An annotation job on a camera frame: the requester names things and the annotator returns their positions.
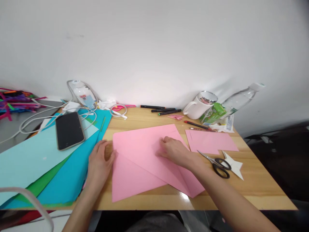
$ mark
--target bottle cap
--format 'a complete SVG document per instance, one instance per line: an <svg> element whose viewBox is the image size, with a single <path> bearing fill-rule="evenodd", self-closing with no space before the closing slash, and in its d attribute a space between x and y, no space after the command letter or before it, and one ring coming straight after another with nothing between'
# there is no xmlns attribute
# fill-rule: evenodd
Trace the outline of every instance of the bottle cap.
<svg viewBox="0 0 309 232"><path fill-rule="evenodd" d="M260 91L262 88L264 88L265 85L262 83L252 83L251 85L249 85L249 88L254 89L255 91Z"/></svg>
<svg viewBox="0 0 309 232"><path fill-rule="evenodd" d="M80 88L84 86L84 83L80 80L73 80L71 81L71 83L74 85L75 88Z"/></svg>

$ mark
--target black scissors handle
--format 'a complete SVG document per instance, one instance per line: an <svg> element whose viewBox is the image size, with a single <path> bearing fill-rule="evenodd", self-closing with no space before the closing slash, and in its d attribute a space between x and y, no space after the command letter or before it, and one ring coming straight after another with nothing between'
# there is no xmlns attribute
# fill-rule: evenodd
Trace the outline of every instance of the black scissors handle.
<svg viewBox="0 0 309 232"><path fill-rule="evenodd" d="M224 159L221 158L215 158L215 161L218 165L220 165L222 168L226 169L226 170L232 170L232 167L230 166L230 164L225 161Z"/></svg>
<svg viewBox="0 0 309 232"><path fill-rule="evenodd" d="M214 171L218 174L218 176L224 178L224 179L228 179L229 178L229 173L224 169L222 168L221 166L219 166L218 164L215 164L213 163L212 164L212 167L214 169ZM224 172L226 174L226 176L223 176L219 171L218 169L220 169L222 172Z"/></svg>

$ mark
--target plastic bottle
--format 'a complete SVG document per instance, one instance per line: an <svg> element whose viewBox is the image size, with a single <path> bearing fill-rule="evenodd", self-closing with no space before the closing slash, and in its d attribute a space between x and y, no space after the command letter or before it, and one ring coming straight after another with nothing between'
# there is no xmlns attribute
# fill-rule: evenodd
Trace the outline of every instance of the plastic bottle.
<svg viewBox="0 0 309 232"><path fill-rule="evenodd" d="M73 85L73 92L77 99L84 107L88 107L89 109L95 109L97 106L96 98L93 92L80 80L71 81Z"/></svg>
<svg viewBox="0 0 309 232"><path fill-rule="evenodd" d="M225 108L227 113L220 119L226 118L227 116L235 113L240 108L247 105L253 99L255 94L264 87L265 85L262 83L253 83L247 89L241 90L231 95L222 103L222 106Z"/></svg>

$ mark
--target white mug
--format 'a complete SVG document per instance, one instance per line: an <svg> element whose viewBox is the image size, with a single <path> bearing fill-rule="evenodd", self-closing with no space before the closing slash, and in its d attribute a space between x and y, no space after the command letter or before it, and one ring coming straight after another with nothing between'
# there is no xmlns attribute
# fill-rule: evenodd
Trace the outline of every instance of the white mug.
<svg viewBox="0 0 309 232"><path fill-rule="evenodd" d="M191 119L198 119L206 110L211 108L217 100L218 97L215 94L202 91L183 109L183 114Z"/></svg>

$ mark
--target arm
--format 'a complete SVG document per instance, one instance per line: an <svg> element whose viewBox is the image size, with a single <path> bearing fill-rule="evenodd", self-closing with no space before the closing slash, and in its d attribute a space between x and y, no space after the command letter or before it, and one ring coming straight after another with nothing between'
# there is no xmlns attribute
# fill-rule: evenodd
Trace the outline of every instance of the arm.
<svg viewBox="0 0 309 232"><path fill-rule="evenodd" d="M93 148L89 156L86 186L78 198L76 206L62 232L85 232L88 230L93 207L108 178L115 159L116 151L113 151L110 159L105 161L104 151L109 143L106 140L102 140Z"/></svg>
<svg viewBox="0 0 309 232"><path fill-rule="evenodd" d="M279 231L257 208L226 183L199 156L170 137L161 140L163 156L190 170L206 189L224 219L235 231Z"/></svg>

